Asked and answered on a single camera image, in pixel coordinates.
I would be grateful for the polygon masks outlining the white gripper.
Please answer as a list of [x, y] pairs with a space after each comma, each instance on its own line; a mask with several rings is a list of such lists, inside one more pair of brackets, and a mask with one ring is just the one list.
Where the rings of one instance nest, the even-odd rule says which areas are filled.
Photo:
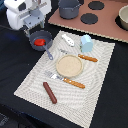
[[51, 11], [51, 0], [4, 0], [7, 19], [14, 30], [23, 26], [28, 29], [44, 23], [45, 16]]

